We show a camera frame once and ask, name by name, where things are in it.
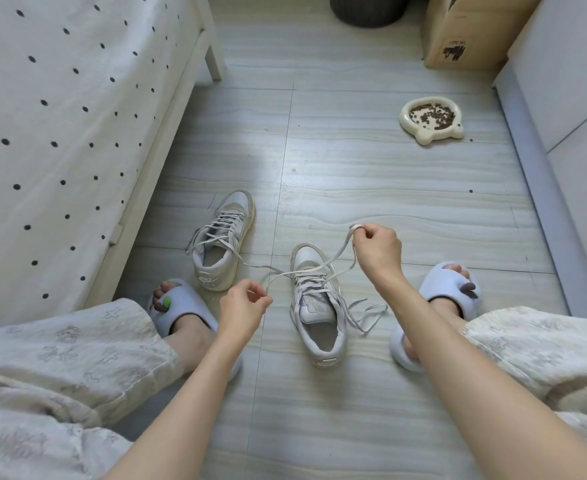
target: wood-patterned floor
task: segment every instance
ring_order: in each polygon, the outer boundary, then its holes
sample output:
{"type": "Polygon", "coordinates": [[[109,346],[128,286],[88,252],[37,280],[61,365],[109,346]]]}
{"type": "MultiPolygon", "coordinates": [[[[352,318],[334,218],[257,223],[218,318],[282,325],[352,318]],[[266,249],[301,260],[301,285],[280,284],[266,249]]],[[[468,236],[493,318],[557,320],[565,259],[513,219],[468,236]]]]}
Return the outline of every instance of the wood-patterned floor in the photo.
{"type": "MultiPolygon", "coordinates": [[[[485,309],[513,305],[565,312],[554,267],[490,84],[494,73],[426,70],[413,0],[391,27],[338,22],[328,0],[210,0],[228,72],[194,90],[118,288],[144,303],[166,279],[193,279],[184,248],[222,197],[251,192],[257,220],[251,264],[286,268],[299,242],[332,255],[348,226],[375,221],[403,241],[403,268],[418,286],[445,259],[474,268],[485,309]],[[447,94],[465,138],[423,148],[398,124],[407,101],[447,94]]],[[[348,266],[351,250],[338,262],[348,266]]],[[[238,278],[265,280],[241,267],[238,278]]],[[[359,269],[341,277],[347,301],[375,290],[359,269]]],[[[212,310],[219,294],[199,289],[212,310]]],[[[206,479],[446,478],[468,452],[425,376],[398,368],[387,343],[393,316],[348,356],[321,371],[289,318],[289,282],[230,384],[203,468],[206,479]]],[[[176,387],[120,425],[134,437],[176,387]]]]}

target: hand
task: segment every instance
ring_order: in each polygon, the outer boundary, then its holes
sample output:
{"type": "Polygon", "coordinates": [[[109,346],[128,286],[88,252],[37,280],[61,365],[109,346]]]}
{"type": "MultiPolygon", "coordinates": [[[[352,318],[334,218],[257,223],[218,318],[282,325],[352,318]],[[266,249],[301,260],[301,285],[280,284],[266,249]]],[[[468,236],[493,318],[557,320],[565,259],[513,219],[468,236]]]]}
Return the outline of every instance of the hand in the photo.
{"type": "Polygon", "coordinates": [[[229,340],[240,353],[273,301],[258,283],[246,279],[237,283],[220,298],[218,338],[229,340]]]}
{"type": "Polygon", "coordinates": [[[402,243],[394,229],[378,224],[362,224],[353,233],[353,246],[360,267],[376,288],[403,278],[402,243]]]}

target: white patterned pants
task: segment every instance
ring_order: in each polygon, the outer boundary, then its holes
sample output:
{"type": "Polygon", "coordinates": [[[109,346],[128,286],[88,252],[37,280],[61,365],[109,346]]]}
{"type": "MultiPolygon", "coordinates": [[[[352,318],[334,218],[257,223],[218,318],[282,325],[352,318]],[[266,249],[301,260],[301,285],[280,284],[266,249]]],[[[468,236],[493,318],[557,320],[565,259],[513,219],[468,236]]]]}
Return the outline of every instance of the white patterned pants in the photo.
{"type": "MultiPolygon", "coordinates": [[[[509,308],[462,332],[587,441],[587,320],[509,308]]],[[[104,427],[181,373],[128,299],[0,328],[0,479],[100,478],[130,446],[104,427]]]]}

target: slipper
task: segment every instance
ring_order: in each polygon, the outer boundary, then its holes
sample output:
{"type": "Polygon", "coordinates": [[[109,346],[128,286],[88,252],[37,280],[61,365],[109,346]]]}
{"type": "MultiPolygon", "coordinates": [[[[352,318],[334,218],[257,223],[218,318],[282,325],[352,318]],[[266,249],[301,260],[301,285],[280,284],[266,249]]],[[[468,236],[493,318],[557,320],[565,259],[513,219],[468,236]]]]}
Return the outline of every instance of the slipper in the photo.
{"type": "MultiPolygon", "coordinates": [[[[187,284],[186,281],[179,278],[171,278],[168,281],[179,283],[181,286],[173,287],[164,295],[158,298],[166,308],[166,312],[159,312],[153,306],[154,295],[152,294],[147,303],[147,313],[149,314],[158,334],[161,337],[167,337],[170,334],[171,326],[174,322],[184,314],[191,313],[198,315],[200,319],[214,332],[218,332],[218,320],[207,308],[205,300],[196,293],[196,291],[187,284]]],[[[242,357],[238,357],[232,373],[229,375],[229,380],[232,380],[241,368],[242,357]]]]}
{"type": "MultiPolygon", "coordinates": [[[[427,301],[433,298],[450,298],[454,300],[462,310],[462,318],[471,321],[478,316],[478,308],[482,303],[482,291],[475,274],[469,272],[469,279],[445,266],[456,264],[455,261],[444,261],[433,266],[420,285],[418,292],[427,301]]],[[[412,372],[425,372],[419,362],[412,360],[402,346],[405,332],[400,324],[397,324],[391,334],[389,348],[391,356],[405,369],[412,372]]]]}

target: untied shoelace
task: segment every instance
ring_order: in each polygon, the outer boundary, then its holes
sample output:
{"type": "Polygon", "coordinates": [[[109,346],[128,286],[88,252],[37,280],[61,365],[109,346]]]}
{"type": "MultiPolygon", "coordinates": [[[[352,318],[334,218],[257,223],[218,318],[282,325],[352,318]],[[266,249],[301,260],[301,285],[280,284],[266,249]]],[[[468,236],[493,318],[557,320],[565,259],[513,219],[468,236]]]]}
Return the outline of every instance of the untied shoelace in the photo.
{"type": "Polygon", "coordinates": [[[347,272],[351,271],[355,267],[355,264],[357,262],[357,257],[355,255],[355,246],[353,245],[353,243],[352,243],[353,262],[351,263],[351,266],[349,266],[349,268],[347,268],[345,271],[341,271],[340,273],[336,273],[333,266],[331,266],[331,263],[333,263],[336,259],[338,259],[342,255],[342,253],[345,251],[347,244],[351,240],[355,230],[362,227],[360,224],[355,224],[349,228],[349,232],[346,234],[345,242],[342,244],[342,247],[338,250],[336,255],[334,257],[332,257],[331,259],[329,259],[328,261],[322,263],[319,266],[316,266],[316,267],[313,267],[310,269],[301,269],[299,271],[282,271],[281,269],[278,269],[277,267],[273,267],[273,266],[269,266],[269,265],[256,266],[254,264],[246,263],[245,260],[240,255],[240,253],[235,249],[235,247],[229,243],[229,233],[228,233],[229,230],[232,230],[232,232],[234,233],[234,237],[236,238],[236,242],[240,241],[240,236],[236,234],[234,227],[237,223],[240,223],[240,221],[243,218],[244,218],[244,214],[240,210],[230,209],[230,210],[224,210],[222,212],[219,212],[211,224],[209,224],[208,226],[205,226],[205,227],[201,227],[200,229],[197,229],[194,232],[194,235],[190,241],[189,247],[186,249],[187,254],[193,252],[194,248],[196,247],[196,243],[195,243],[196,237],[203,229],[205,229],[205,228],[214,229],[213,232],[207,233],[207,237],[209,237],[209,239],[207,239],[206,241],[203,241],[203,242],[199,242],[197,245],[201,246],[204,244],[208,244],[210,242],[219,242],[220,244],[225,246],[228,250],[230,250],[232,253],[234,253],[234,255],[238,259],[240,259],[242,264],[244,264],[245,266],[255,267],[255,268],[266,268],[266,269],[271,269],[272,271],[275,271],[278,274],[276,274],[273,278],[271,278],[269,280],[269,282],[267,283],[267,290],[269,290],[271,283],[276,278],[279,278],[280,276],[288,276],[289,279],[294,280],[296,297],[295,297],[295,303],[292,303],[292,306],[290,306],[290,315],[292,315],[292,320],[294,320],[294,314],[298,314],[300,311],[300,302],[302,301],[303,296],[307,296],[307,295],[320,296],[321,293],[325,293],[327,295],[332,295],[336,299],[338,305],[342,309],[347,320],[355,328],[357,328],[358,330],[360,330],[363,333],[368,333],[376,325],[376,323],[378,323],[378,320],[380,319],[382,314],[384,314],[387,311],[388,306],[386,303],[374,303],[373,305],[368,306],[367,308],[365,308],[362,311],[362,317],[360,319],[356,319],[351,314],[352,308],[354,306],[358,305],[359,303],[366,301],[367,298],[357,299],[357,300],[353,301],[351,304],[347,305],[346,300],[340,294],[339,287],[337,290],[332,290],[332,289],[327,288],[325,286],[332,279],[337,278],[338,276],[340,276],[343,273],[347,273],[347,272]],[[330,270],[329,276],[327,276],[325,269],[330,270]],[[380,310],[375,315],[373,320],[369,323],[368,326],[366,326],[366,327],[362,326],[362,322],[364,320],[365,315],[367,315],[369,312],[375,310],[376,308],[380,308],[380,310]]]}

